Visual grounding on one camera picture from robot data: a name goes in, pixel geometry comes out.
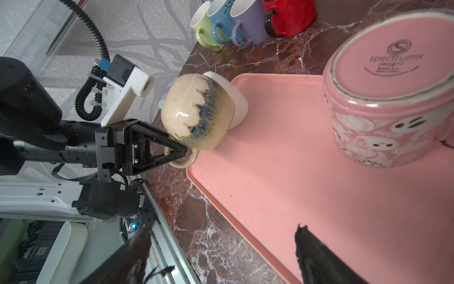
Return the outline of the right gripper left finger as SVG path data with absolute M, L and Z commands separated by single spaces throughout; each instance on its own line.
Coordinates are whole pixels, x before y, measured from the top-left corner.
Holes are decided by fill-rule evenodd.
M 82 283 L 142 284 L 150 255 L 151 235 L 150 226 L 141 228 Z

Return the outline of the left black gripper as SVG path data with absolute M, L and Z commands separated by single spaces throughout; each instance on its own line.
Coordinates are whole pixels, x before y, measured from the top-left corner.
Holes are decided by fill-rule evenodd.
M 133 152 L 133 144 L 138 144 L 140 152 Z M 170 153 L 154 155 L 156 144 L 169 148 Z M 168 133 L 143 121 L 101 126 L 62 120 L 48 132 L 30 130 L 12 139 L 12 174 L 18 174 L 26 161 L 82 164 L 97 168 L 100 181 L 110 181 L 119 171 L 138 175 L 180 159 L 187 151 Z

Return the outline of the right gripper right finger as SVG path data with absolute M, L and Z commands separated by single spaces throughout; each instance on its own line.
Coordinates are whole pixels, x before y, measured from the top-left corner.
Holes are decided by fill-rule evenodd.
M 295 233 L 296 256 L 305 284 L 364 284 L 307 226 Z

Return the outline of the cream speckled squat mug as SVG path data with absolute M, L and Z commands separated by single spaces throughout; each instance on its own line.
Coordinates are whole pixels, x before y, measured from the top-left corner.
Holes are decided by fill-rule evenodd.
M 185 162 L 172 161 L 185 169 L 195 163 L 201 150 L 213 150 L 232 123 L 235 103 L 215 80 L 200 74 L 176 79 L 165 99 L 161 119 L 170 138 L 192 151 Z

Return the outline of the light green ceramic mug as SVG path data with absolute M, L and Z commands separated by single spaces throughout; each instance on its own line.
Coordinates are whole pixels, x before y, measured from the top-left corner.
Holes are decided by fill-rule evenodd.
M 197 9 L 190 21 L 190 26 L 194 30 L 196 40 L 201 46 L 219 51 L 223 49 L 224 45 L 217 43 L 212 36 L 214 24 L 207 15 L 210 5 L 211 2 L 206 1 Z

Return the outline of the lavender ceramic mug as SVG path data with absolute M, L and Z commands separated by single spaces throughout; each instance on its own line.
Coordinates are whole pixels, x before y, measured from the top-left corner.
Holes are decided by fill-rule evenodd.
M 230 16 L 234 20 L 232 42 L 237 47 L 258 45 L 270 36 L 264 27 L 266 9 L 259 0 L 237 0 L 234 2 Z

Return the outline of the red mug black handle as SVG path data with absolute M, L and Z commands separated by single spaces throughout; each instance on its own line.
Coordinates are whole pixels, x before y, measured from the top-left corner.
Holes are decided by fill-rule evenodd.
M 273 38 L 291 38 L 303 32 L 314 21 L 315 0 L 261 1 L 266 9 L 264 28 Z

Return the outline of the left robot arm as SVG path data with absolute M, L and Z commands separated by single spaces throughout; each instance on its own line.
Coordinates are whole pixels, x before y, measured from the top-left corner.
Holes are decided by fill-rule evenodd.
M 134 99 L 146 96 L 154 79 L 120 55 L 111 58 L 80 5 L 65 5 L 86 24 L 100 51 L 75 100 L 80 119 L 64 120 L 23 62 L 1 58 L 1 175 L 16 175 L 25 162 L 34 161 L 53 163 L 52 175 L 59 178 L 65 164 L 81 164 L 95 172 L 76 178 L 82 190 L 70 206 L 100 220 L 133 216 L 143 197 L 127 178 L 181 159 L 188 148 L 146 122 L 126 118 Z

